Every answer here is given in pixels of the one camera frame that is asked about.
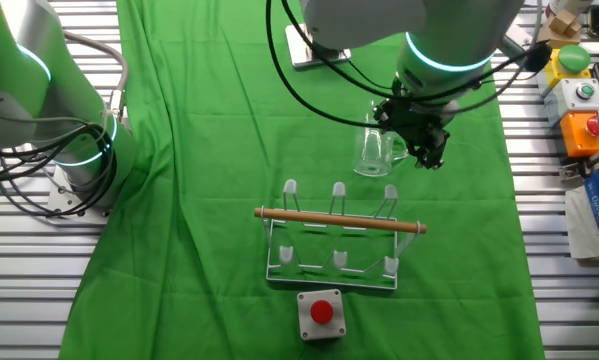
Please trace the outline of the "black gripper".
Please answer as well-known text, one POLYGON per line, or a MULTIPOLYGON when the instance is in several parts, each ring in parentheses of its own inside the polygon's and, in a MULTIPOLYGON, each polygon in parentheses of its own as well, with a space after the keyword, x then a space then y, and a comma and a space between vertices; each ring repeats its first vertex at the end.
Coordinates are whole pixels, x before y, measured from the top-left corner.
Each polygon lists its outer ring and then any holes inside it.
POLYGON ((410 154, 416 158, 417 168, 440 168, 450 134, 444 129, 437 114, 419 113, 406 100, 385 99, 374 105, 373 119, 382 132, 394 131, 410 143, 410 154))

